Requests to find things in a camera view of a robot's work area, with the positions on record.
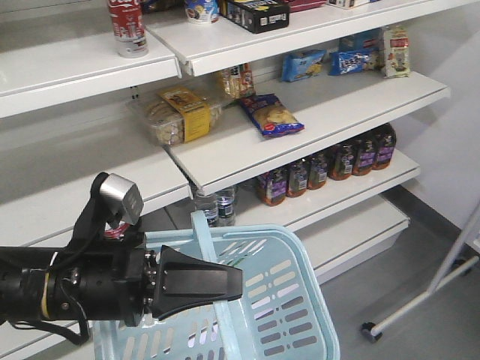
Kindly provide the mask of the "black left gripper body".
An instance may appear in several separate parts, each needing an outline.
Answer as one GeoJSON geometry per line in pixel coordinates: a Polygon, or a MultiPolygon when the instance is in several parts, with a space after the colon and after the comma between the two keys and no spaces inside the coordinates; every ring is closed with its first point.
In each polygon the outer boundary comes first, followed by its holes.
{"type": "Polygon", "coordinates": [[[154,252],[144,232],[128,232],[123,241],[100,241],[78,262],[80,281],[74,291],[87,320],[121,320],[138,326],[155,270],[154,252]]]}

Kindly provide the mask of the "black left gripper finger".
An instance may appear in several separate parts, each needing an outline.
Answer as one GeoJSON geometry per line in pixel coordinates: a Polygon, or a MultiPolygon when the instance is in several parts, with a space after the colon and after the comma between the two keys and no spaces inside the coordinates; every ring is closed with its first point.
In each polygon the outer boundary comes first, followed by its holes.
{"type": "Polygon", "coordinates": [[[240,299],[243,273],[239,268],[206,262],[174,250],[160,249],[151,314],[158,320],[217,301],[240,299]]]}

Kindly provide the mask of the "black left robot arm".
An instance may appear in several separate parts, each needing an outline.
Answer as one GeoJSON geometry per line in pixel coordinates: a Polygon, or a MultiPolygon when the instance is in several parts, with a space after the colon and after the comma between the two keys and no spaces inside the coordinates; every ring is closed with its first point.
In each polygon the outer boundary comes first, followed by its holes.
{"type": "Polygon", "coordinates": [[[240,299],[239,268],[206,262],[143,233],[103,238],[83,252],[69,247],[1,248],[1,320],[120,320],[140,324],[216,301],[240,299]]]}

